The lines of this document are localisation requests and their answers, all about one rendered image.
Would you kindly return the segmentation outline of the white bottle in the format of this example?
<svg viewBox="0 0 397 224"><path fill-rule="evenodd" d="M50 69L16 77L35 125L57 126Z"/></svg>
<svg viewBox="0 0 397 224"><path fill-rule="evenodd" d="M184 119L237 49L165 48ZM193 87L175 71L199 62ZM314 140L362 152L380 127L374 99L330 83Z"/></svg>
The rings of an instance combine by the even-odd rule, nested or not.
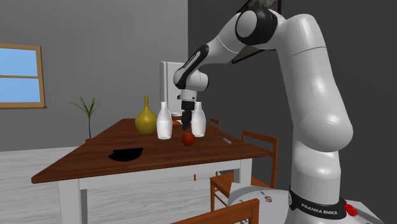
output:
<svg viewBox="0 0 397 224"><path fill-rule="evenodd" d="M202 103L195 103L195 110L192 113L192 133L195 137L205 136L206 119L204 111L202 110Z"/></svg>
<svg viewBox="0 0 397 224"><path fill-rule="evenodd" d="M172 135L172 117L167 107L167 102L163 101L157 115L157 135L159 139L170 139Z"/></svg>

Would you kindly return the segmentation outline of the red apple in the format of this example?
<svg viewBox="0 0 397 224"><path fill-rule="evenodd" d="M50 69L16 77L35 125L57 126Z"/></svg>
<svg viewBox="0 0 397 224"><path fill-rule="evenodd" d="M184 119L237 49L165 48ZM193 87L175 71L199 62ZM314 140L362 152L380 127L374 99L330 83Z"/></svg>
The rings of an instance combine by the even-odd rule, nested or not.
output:
<svg viewBox="0 0 397 224"><path fill-rule="evenodd" d="M192 146L195 142L195 136L192 133L183 134L181 139L185 146Z"/></svg>

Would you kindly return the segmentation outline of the white refrigerator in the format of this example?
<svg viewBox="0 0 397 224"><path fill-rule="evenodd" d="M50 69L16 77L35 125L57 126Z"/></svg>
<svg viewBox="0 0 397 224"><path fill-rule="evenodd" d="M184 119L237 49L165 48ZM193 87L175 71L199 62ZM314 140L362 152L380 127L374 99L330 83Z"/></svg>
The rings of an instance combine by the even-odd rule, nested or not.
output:
<svg viewBox="0 0 397 224"><path fill-rule="evenodd" d="M174 73L183 65L181 62L160 61L160 101L167 102L170 113L182 113L181 100L178 95L181 94L173 81Z"/></svg>

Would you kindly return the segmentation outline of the yellow gourd vase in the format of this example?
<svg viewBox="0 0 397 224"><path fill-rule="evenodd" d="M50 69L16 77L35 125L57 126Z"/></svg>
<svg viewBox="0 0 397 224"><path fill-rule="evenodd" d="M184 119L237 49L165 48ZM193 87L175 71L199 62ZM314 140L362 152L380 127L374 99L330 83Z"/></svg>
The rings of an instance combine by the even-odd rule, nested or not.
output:
<svg viewBox="0 0 397 224"><path fill-rule="evenodd" d="M144 97L144 108L135 119L135 126L141 134L152 134L157 129L157 117L149 108L147 95Z"/></svg>

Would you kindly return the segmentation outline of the wooden table with white legs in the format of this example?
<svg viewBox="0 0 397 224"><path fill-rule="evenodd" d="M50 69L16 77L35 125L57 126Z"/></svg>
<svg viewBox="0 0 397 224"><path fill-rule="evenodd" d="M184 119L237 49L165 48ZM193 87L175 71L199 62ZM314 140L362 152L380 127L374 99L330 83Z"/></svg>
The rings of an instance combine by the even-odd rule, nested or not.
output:
<svg viewBox="0 0 397 224"><path fill-rule="evenodd" d="M62 224L83 224L83 190L230 169L237 182L249 184L252 159L267 156L265 150L211 126L193 146L183 145L183 133L178 127L170 139L160 140L156 133L139 133L133 119L122 119L35 174L31 181L57 182ZM144 149L139 158L128 162L108 157L113 150L125 148Z"/></svg>

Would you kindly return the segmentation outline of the black bowl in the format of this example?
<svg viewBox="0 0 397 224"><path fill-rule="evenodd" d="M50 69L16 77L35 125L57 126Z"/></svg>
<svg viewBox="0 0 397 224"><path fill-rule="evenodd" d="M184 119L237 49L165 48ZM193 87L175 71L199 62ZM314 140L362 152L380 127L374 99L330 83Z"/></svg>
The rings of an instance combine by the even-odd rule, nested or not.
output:
<svg viewBox="0 0 397 224"><path fill-rule="evenodd" d="M108 155L111 160L117 162L128 162L139 158L142 155L144 148L125 148L113 150L112 154Z"/></svg>

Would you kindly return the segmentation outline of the green potted plant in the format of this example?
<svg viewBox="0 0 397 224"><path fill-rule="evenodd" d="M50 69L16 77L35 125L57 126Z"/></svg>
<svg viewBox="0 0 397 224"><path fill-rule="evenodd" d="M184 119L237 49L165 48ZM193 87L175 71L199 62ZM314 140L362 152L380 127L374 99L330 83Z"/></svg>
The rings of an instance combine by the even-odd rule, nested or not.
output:
<svg viewBox="0 0 397 224"><path fill-rule="evenodd" d="M102 106L101 99L99 99L97 101L94 97L90 102L85 102L82 97L76 97L76 100L78 102L70 102L70 104L77 106L87 115L87 117L88 117L88 136L89 136L89 139L91 139L92 138L91 124L90 124L91 117L92 117L93 113Z"/></svg>

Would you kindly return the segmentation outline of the white patterned robot stand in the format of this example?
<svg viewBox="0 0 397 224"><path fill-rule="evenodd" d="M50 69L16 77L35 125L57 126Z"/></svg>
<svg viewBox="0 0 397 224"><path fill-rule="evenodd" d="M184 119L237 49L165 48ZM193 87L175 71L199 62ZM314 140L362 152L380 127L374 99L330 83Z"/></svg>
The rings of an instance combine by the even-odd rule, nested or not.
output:
<svg viewBox="0 0 397 224"><path fill-rule="evenodd" d="M228 206L251 199L259 200L259 224L385 224L361 202L343 199L334 207L301 203L291 210L297 200L286 190L232 183Z"/></svg>

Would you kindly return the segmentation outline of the wooden framed window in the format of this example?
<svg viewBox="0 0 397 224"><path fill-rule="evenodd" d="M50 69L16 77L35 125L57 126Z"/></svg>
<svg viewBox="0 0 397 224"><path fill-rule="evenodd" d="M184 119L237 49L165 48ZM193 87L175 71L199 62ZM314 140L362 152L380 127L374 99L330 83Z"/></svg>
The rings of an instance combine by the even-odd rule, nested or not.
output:
<svg viewBox="0 0 397 224"><path fill-rule="evenodd" d="M41 47L0 43L0 109L44 108Z"/></svg>

